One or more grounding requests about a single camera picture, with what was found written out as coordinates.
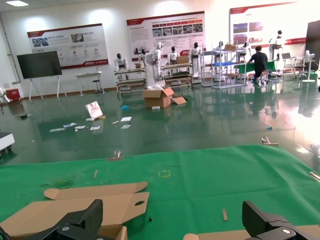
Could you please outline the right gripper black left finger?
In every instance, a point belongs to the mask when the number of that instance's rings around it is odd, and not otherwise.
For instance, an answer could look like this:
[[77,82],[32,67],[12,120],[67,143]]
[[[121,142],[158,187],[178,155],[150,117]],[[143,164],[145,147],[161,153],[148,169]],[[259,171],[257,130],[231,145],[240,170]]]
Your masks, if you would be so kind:
[[103,221],[103,201],[95,199],[84,210],[67,213],[54,226],[30,236],[29,240],[93,240]]

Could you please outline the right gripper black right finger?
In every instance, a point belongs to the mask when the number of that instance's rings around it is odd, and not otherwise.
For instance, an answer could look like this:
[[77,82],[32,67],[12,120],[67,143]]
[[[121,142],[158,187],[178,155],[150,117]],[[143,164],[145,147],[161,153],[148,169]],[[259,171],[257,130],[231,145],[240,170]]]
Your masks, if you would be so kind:
[[249,200],[242,203],[242,224],[255,240],[304,239],[304,235],[283,216],[264,212]]

